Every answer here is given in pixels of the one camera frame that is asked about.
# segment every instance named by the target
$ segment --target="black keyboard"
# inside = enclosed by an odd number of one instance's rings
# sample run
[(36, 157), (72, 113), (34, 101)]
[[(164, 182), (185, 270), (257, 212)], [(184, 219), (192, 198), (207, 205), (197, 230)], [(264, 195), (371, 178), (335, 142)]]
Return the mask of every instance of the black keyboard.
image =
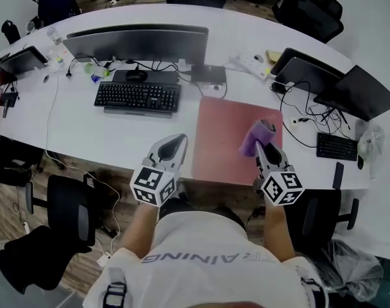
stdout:
[(357, 141), (318, 132), (317, 157), (357, 160)]
[(95, 106), (132, 111), (176, 112), (181, 86), (161, 83), (101, 82)]

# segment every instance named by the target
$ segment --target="red mouse pad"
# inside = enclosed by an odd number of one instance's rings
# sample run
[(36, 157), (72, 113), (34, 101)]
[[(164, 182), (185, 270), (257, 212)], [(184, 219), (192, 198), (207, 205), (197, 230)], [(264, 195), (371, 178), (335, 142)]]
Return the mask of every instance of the red mouse pad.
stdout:
[(282, 148), (282, 113), (272, 108), (204, 97), (196, 127), (192, 176), (197, 180), (252, 185), (259, 175), (256, 160), (239, 148), (254, 121), (266, 119), (276, 127)]

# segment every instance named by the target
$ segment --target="phone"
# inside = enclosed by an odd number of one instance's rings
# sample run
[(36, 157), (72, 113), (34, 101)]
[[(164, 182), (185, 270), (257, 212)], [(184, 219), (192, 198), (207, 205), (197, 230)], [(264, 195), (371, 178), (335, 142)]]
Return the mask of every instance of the phone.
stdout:
[(332, 185), (334, 189), (341, 188), (342, 179), (343, 179), (343, 169), (344, 169), (344, 165), (341, 164), (340, 162), (336, 162), (334, 184)]

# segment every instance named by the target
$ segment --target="purple object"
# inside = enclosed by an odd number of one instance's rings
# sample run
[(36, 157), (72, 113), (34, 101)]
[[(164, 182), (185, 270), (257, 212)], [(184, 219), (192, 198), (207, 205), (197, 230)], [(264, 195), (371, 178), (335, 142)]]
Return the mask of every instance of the purple object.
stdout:
[(244, 142), (239, 148), (239, 153), (245, 157), (254, 157), (255, 142), (260, 141), (263, 146), (270, 143), (276, 134), (276, 128), (266, 120), (255, 121), (245, 136)]

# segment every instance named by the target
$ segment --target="bottle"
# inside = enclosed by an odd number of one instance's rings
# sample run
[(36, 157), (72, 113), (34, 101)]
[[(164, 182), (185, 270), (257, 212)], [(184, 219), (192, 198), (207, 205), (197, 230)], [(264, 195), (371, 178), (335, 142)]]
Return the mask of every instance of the bottle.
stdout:
[(110, 75), (110, 71), (105, 67), (98, 66), (92, 63), (86, 63), (84, 66), (84, 70), (88, 74), (93, 74), (99, 76), (100, 78), (105, 78), (105, 76)]

